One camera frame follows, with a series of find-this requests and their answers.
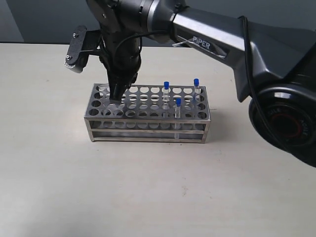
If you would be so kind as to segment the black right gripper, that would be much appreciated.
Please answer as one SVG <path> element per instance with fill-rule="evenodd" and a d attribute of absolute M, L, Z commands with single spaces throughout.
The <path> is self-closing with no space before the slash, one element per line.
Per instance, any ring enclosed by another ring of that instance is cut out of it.
<path fill-rule="evenodd" d="M 122 28 L 111 32 L 110 28 L 100 25 L 105 50 L 109 54 L 107 69 L 110 100 L 120 101 L 127 89 L 136 82 L 141 65 L 139 52 L 140 40 L 128 39 L 136 35 L 134 31 Z"/>

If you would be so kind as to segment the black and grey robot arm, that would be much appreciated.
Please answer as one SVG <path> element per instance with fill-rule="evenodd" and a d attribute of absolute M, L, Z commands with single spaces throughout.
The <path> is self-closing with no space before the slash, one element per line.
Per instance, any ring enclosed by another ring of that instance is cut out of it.
<path fill-rule="evenodd" d="M 135 83 L 142 38 L 173 41 L 234 72 L 237 99 L 271 145 L 316 164 L 316 34 L 191 8 L 183 0 L 89 0 L 108 54 L 110 98 Z"/>

